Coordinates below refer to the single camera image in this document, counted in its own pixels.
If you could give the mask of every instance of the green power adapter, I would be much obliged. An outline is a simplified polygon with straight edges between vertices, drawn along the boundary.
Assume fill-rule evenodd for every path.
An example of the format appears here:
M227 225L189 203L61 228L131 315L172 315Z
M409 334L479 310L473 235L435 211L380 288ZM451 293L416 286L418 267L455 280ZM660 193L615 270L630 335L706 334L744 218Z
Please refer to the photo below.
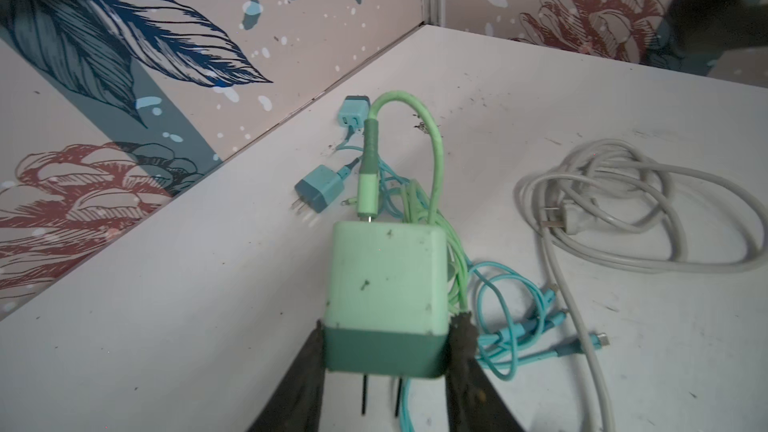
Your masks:
M325 314L329 370L436 378L448 360L446 233L338 222Z

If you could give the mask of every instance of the dark teal leaf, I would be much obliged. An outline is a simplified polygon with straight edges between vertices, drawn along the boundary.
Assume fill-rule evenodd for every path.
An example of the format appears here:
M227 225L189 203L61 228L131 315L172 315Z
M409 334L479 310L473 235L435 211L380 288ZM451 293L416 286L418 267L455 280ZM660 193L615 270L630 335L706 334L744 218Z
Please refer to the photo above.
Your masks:
M130 54L75 0L0 0L0 24L26 60L63 87L136 120Z
M202 86L269 82L227 34L173 0L87 0L101 23L147 66Z

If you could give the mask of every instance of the floral wallpaper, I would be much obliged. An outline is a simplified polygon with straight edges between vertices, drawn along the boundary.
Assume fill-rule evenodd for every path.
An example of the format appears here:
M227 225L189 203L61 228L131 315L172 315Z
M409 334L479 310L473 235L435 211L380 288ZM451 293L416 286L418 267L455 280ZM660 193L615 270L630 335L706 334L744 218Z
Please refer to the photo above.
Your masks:
M0 0L0 319L420 22L421 0Z
M768 86L768 51L678 53L664 22L671 1L446 0L446 17L467 32Z

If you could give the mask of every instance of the white table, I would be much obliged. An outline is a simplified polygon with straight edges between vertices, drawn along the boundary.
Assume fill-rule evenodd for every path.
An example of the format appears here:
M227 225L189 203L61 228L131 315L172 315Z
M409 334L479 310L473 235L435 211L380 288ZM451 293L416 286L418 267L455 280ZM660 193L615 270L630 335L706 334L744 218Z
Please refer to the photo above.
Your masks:
M441 125L440 207L469 256L539 284L538 241L514 188L584 141L627 139L768 202L768 90L424 27L0 322L0 429L244 430L322 316L332 224L355 219L338 202L296 216L293 184L353 156L331 155L344 96L393 89L421 97ZM401 104L379 118L382 156L428 190L418 120ZM686 183L675 203L692 259L739 257L731 218L707 204L725 204L752 230L756 220L715 187ZM343 197L355 190L352 176ZM668 250L661 231L602 243ZM768 429L766 270L646 276L559 257L585 319L612 341L598 356L620 430ZM525 310L515 285L502 290ZM541 346L573 336L562 329ZM582 357L493 380L530 432L580 430L594 407ZM321 429L397 430L390 379L371 379L364 418L360 396L360 376L329 374ZM441 380L415 382L411 408L417 430L447 429Z

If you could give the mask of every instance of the white power cord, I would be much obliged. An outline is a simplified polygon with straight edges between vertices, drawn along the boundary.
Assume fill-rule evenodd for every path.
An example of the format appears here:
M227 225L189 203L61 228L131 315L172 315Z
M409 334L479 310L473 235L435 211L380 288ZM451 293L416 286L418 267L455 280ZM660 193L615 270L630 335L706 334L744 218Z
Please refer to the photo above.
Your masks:
M620 169L629 169L629 174L639 171L639 178L620 173L618 172ZM649 172L658 177L660 190L650 184L652 175ZM680 217L671 205L674 195L674 183L670 176L672 173L695 177L724 187L751 207L763 226L763 245L758 253L742 261L726 264L686 262L685 231ZM656 200L658 205L635 223L627 223L598 207L594 198L587 196L589 186L599 188L616 198L636 198L648 194ZM589 338L589 330L563 277L552 245L557 245L577 257L596 264L647 274L667 271L744 272L768 262L768 210L757 198L744 188L722 177L692 168L659 164L622 140L605 139L587 144L566 157L552 172L533 178L522 190L522 210L528 224L542 236L546 261L571 312L598 393L604 432L616 430L608 387ZM669 220L672 241L673 253L669 260L612 254L576 242L568 235L578 232L585 223L597 223L597 221L606 222L621 231L639 234L656 226L664 218Z

